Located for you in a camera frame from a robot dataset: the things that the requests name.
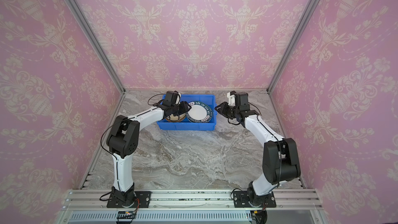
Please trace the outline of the cream floral plate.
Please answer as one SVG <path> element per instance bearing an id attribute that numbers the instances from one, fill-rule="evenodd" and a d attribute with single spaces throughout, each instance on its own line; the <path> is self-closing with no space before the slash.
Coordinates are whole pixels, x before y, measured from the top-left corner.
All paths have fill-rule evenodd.
<path id="1" fill-rule="evenodd" d="M 166 118 L 168 122 L 182 122 L 186 118 L 186 114 L 182 115 L 170 115 Z"/>

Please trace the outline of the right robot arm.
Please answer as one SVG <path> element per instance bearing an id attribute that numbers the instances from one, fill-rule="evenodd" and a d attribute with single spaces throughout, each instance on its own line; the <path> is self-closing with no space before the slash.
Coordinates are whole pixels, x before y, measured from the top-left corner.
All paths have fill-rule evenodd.
<path id="1" fill-rule="evenodd" d="M 216 106 L 215 110 L 229 120 L 236 120 L 263 147 L 262 174 L 247 188 L 250 204 L 262 206 L 274 189 L 301 176 L 297 145 L 294 139 L 274 131 L 259 112 L 250 108 L 247 93 L 231 91 L 227 97 L 228 101 Z"/>

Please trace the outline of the green rim plate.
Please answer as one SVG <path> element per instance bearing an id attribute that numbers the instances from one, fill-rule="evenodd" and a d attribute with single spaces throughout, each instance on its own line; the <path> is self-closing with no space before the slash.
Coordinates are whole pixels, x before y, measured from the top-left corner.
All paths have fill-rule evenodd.
<path id="1" fill-rule="evenodd" d="M 210 106 L 200 102 L 192 101 L 188 103 L 191 109 L 187 112 L 186 117 L 190 122 L 209 123 L 213 117 L 213 111 Z"/>

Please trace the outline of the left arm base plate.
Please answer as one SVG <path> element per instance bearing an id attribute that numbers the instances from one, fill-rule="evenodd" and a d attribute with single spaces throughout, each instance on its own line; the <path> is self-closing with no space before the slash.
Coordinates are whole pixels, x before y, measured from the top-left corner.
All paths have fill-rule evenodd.
<path id="1" fill-rule="evenodd" d="M 121 193 L 119 191 L 110 194 L 107 208 L 148 208 L 151 201 L 151 191 L 134 191 Z"/>

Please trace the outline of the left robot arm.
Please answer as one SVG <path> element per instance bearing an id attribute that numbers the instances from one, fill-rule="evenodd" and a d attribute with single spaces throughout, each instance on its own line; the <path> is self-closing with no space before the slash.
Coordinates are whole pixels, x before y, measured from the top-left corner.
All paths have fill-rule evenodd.
<path id="1" fill-rule="evenodd" d="M 109 201 L 122 207 L 135 207 L 140 204 L 135 194 L 132 176 L 132 158 L 139 143 L 140 131 L 145 127 L 166 119 L 169 116 L 180 116 L 191 110 L 188 102 L 181 100 L 177 91 L 168 91 L 159 102 L 151 108 L 130 116 L 119 115 L 108 128 L 106 145 L 114 161 L 114 184 Z"/>

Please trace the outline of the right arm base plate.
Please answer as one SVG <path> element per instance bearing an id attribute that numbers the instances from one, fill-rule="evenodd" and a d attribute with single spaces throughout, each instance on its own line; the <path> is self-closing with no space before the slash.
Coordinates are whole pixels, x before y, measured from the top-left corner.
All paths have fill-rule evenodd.
<path id="1" fill-rule="evenodd" d="M 231 199 L 235 208 L 276 208 L 277 206 L 273 192 L 265 196 L 257 196 L 252 191 L 233 190 Z"/>

